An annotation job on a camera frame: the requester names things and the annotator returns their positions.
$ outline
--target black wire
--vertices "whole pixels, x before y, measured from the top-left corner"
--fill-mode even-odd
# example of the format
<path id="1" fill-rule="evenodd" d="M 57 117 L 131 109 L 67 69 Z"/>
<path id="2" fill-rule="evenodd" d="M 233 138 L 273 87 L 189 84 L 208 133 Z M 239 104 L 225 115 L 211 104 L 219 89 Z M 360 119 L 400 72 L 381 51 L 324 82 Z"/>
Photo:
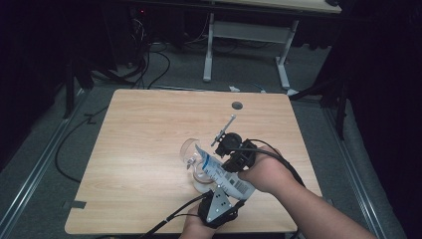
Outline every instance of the black wire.
<path id="1" fill-rule="evenodd" d="M 199 39 L 196 40 L 194 42 L 188 42 L 188 43 L 184 43 L 183 46 L 190 48 L 190 49 L 194 49 L 194 50 L 201 50 L 201 49 L 205 49 L 208 44 L 207 43 L 203 43 L 204 40 L 207 40 L 208 38 L 203 38 L 203 39 Z M 201 45 L 201 47 L 192 47 L 190 45 Z"/>
<path id="2" fill-rule="evenodd" d="M 151 89 L 151 87 L 152 87 L 152 85 L 156 82 L 156 81 L 158 81 L 162 76 L 164 76 L 167 72 L 168 72 L 168 69 L 170 69 L 170 59 L 168 59 L 168 57 L 167 56 L 165 56 L 164 54 L 162 54 L 162 53 L 159 53 L 159 52 L 156 52 L 155 54 L 158 54 L 158 55 L 161 55 L 162 57 L 164 57 L 166 60 L 167 60 L 167 68 L 165 69 L 165 71 L 161 74 L 161 75 L 159 75 L 157 78 L 155 78 L 149 85 L 148 85 L 148 87 L 146 88 L 147 90 L 150 90 Z"/>
<path id="3" fill-rule="evenodd" d="M 179 209 L 177 209 L 176 211 L 174 211 L 172 214 L 170 214 L 167 218 L 165 218 L 164 220 L 162 220 L 160 223 L 158 223 L 156 226 L 154 226 L 151 230 L 149 230 L 148 232 L 146 232 L 145 234 L 143 234 L 140 238 L 147 238 L 149 236 L 151 236 L 152 234 L 154 234 L 154 232 L 158 231 L 162 226 L 164 226 L 165 224 L 167 224 L 169 221 L 171 221 L 173 218 L 175 218 L 177 215 L 177 213 L 179 213 L 181 210 L 185 209 L 187 206 L 189 206 L 190 204 L 201 200 L 202 198 L 208 197 L 208 196 L 212 196 L 212 191 L 209 190 L 195 198 L 193 198 L 192 200 L 188 201 L 187 203 L 185 203 L 183 206 L 181 206 Z"/>
<path id="4" fill-rule="evenodd" d="M 128 81 L 124 77 L 118 76 L 115 73 L 109 71 L 107 68 L 104 68 L 100 65 L 97 65 L 96 63 L 92 62 L 89 59 L 79 57 L 81 62 L 85 64 L 89 69 L 97 69 L 98 72 L 108 77 L 110 80 L 123 84 L 123 85 L 132 85 L 132 82 Z"/>
<path id="5" fill-rule="evenodd" d="M 173 218 L 176 218 L 176 217 L 179 217 L 179 216 L 195 216 L 195 217 L 199 217 L 199 215 L 198 214 L 191 214 L 191 213 L 182 213 L 182 214 L 177 214 L 177 215 L 174 215 L 174 217 Z M 122 238 L 122 237 L 119 237 L 119 236 L 116 236 L 116 235 L 103 235 L 103 236 L 100 236 L 100 237 L 96 237 L 95 239 L 107 239 L 107 238 L 110 238 L 110 237 L 112 237 L 112 238 Z"/>
<path id="6" fill-rule="evenodd" d="M 60 174 L 62 174 L 63 176 L 65 176 L 66 178 L 70 179 L 73 182 L 76 183 L 81 183 L 81 181 L 79 179 L 76 179 L 72 176 L 67 175 L 61 168 L 59 165 L 59 153 L 60 150 L 62 149 L 62 146 L 65 144 L 66 140 L 69 138 L 69 136 L 75 131 L 77 130 L 80 126 L 82 126 L 84 123 L 86 123 L 87 121 L 91 120 L 93 117 L 97 116 L 98 114 L 100 114 L 101 112 L 105 111 L 108 107 L 104 107 L 101 110 L 99 110 L 98 112 L 96 112 L 95 114 L 93 114 L 92 116 L 89 116 L 87 119 L 81 121 L 80 123 L 78 123 L 78 125 L 76 125 L 71 131 L 69 131 L 66 136 L 62 139 L 62 141 L 60 142 L 57 150 L 56 150 L 56 154 L 55 154 L 55 165 L 57 170 L 60 172 Z"/>
<path id="7" fill-rule="evenodd" d="M 266 155 L 269 155 L 275 159 L 277 159 L 282 165 L 284 165 L 293 175 L 293 177 L 295 178 L 295 180 L 302 185 L 303 187 L 305 187 L 304 182 L 302 181 L 302 178 L 299 176 L 299 174 L 296 172 L 296 170 L 290 165 L 290 163 L 285 160 L 277 151 L 277 154 L 272 153 L 272 152 L 268 152 L 259 148 L 227 148 L 227 150 L 231 150 L 231 151 L 255 151 L 255 152 L 260 152 Z"/>
<path id="8" fill-rule="evenodd" d="M 202 31 L 199 34 L 199 36 L 196 37 L 196 38 L 194 38 L 194 39 L 192 39 L 192 40 L 190 40 L 190 41 L 187 41 L 187 42 L 183 43 L 183 45 L 186 46 L 186 47 L 188 47 L 188 48 L 190 48 L 190 49 L 203 49 L 203 48 L 205 48 L 206 45 L 203 48 L 192 48 L 192 47 L 189 46 L 189 44 L 195 44 L 195 43 L 202 42 L 202 41 L 208 39 L 208 37 L 202 37 L 202 36 L 204 35 L 204 33 L 207 30 L 207 26 L 209 25 L 208 24 L 209 20 L 210 20 L 210 14 L 208 13 L 207 14 L 207 18 L 205 19 L 204 27 L 202 28 Z"/>
<path id="9" fill-rule="evenodd" d="M 266 43 L 263 43 L 261 46 L 254 46 L 252 44 L 247 44 L 246 42 L 243 42 L 243 41 L 238 41 L 238 44 L 241 47 L 252 48 L 252 49 L 269 48 L 269 47 L 275 45 L 275 43 L 266 42 Z"/>
<path id="10" fill-rule="evenodd" d="M 238 48 L 238 42 L 237 41 L 231 41 L 229 39 L 220 39 L 219 41 L 220 43 L 226 43 L 226 46 L 229 45 L 233 45 L 232 49 L 228 50 L 228 51 L 220 51 L 218 49 L 216 49 L 217 46 L 213 46 L 213 51 L 216 53 L 220 53 L 220 54 L 229 54 L 232 53 L 233 51 L 235 51 Z"/>
<path id="11" fill-rule="evenodd" d="M 280 153 L 279 153 L 279 151 L 278 150 L 276 150 L 273 146 L 271 146 L 269 143 L 267 143 L 267 142 L 265 142 L 265 141 L 263 141 L 263 140 L 260 140 L 260 139 L 249 139 L 250 141 L 257 141 L 257 142 L 261 142 L 261 143 L 263 143 L 263 144 L 265 144 L 266 146 L 268 146 L 270 149 L 272 149 L 276 154 L 278 154 L 280 157 L 282 157 L 283 159 L 285 159 Z"/>
<path id="12" fill-rule="evenodd" d="M 143 82 L 143 76 L 145 75 L 146 71 L 148 71 L 149 69 L 149 55 L 150 55 L 150 51 L 148 49 L 147 53 L 146 53 L 146 67 L 144 68 L 144 70 L 142 71 L 142 73 L 140 74 L 139 78 L 134 82 L 132 89 L 136 87 L 139 89 L 140 84 L 142 84 L 142 88 L 145 89 L 145 85 Z"/>
<path id="13" fill-rule="evenodd" d="M 132 72 L 129 72 L 129 73 L 121 76 L 121 78 L 127 80 L 128 78 L 134 77 L 137 74 L 142 73 L 143 72 L 142 68 L 144 68 L 144 67 L 145 67 L 145 61 L 143 59 L 141 59 L 139 61 L 139 65 L 136 67 L 135 70 L 133 70 Z M 100 81 L 105 81 L 105 82 L 110 81 L 110 77 L 104 77 L 104 76 L 98 75 L 98 74 L 96 74 L 94 72 L 91 72 L 91 77 L 93 77 L 93 78 L 95 78 L 97 80 L 100 80 Z"/>

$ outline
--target white label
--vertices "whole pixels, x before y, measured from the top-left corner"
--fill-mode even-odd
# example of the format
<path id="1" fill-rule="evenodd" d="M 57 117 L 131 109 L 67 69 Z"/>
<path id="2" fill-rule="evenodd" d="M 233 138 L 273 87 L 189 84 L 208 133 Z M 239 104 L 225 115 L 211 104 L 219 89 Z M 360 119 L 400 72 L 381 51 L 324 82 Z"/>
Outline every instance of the white label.
<path id="1" fill-rule="evenodd" d="M 247 200 L 252 195 L 255 187 L 251 183 L 240 179 L 235 172 L 224 170 L 221 167 L 221 161 L 202 150 L 198 145 L 195 146 L 202 156 L 202 170 L 220 185 L 227 195 L 238 200 Z"/>

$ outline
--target forearm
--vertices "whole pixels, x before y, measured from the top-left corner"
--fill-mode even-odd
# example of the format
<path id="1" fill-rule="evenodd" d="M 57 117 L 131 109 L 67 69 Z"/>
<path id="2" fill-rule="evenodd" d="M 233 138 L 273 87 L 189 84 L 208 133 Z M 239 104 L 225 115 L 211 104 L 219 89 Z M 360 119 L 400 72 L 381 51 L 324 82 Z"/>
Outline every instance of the forearm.
<path id="1" fill-rule="evenodd" d="M 211 239 L 213 235 L 197 230 L 197 228 L 184 228 L 179 239 Z"/>
<path id="2" fill-rule="evenodd" d="M 306 238 L 375 238 L 366 229 L 295 182 L 273 194 L 288 210 Z"/>

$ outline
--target table top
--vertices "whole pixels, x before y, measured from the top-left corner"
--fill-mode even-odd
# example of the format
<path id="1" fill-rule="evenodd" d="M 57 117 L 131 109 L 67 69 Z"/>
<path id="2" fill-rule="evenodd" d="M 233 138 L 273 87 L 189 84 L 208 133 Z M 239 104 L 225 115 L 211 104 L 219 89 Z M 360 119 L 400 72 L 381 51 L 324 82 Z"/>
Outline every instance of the table top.
<path id="1" fill-rule="evenodd" d="M 232 104 L 239 102 L 241 110 Z M 215 135 L 256 138 L 278 148 L 307 188 L 321 196 L 289 98 L 282 94 L 117 90 L 66 223 L 70 234 L 145 233 L 200 195 L 179 157 L 183 142 L 197 138 L 212 153 Z M 176 217 L 157 233 L 180 233 Z M 219 232 L 287 232 L 297 226 L 270 194 L 256 190 L 239 217 Z"/>
<path id="2" fill-rule="evenodd" d="M 257 5 L 261 7 L 286 8 L 292 10 L 314 11 L 322 13 L 340 13 L 339 6 L 333 7 L 325 0 L 210 0 L 215 2 Z"/>

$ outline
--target floor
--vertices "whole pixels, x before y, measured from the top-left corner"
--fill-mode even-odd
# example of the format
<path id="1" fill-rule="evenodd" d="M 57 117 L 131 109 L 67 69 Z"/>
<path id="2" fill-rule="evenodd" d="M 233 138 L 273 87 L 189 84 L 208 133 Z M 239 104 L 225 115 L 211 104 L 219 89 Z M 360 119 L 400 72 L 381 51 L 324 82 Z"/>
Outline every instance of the floor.
<path id="1" fill-rule="evenodd" d="M 152 89 L 225 91 L 285 94 L 275 65 L 280 46 L 216 46 L 211 83 L 202 82 L 203 45 L 183 50 L 156 44 L 143 76 L 147 86 L 165 73 Z M 286 64 L 291 86 L 297 91 L 310 87 L 329 49 L 291 48 Z M 63 119 L 65 93 L 33 126 L 19 151 L 0 174 L 2 196 L 0 238 L 96 238 L 99 235 L 69 235 L 64 224 L 69 202 L 78 184 L 58 172 L 81 179 L 106 111 L 83 123 L 109 104 L 113 91 L 127 86 L 96 80 L 90 92 L 80 91 L 78 109 Z M 323 196 L 339 210 L 372 230 L 378 238 L 405 238 L 392 213 L 347 106 L 345 140 L 333 130 L 335 109 L 322 109 L 318 96 L 292 102 Z"/>

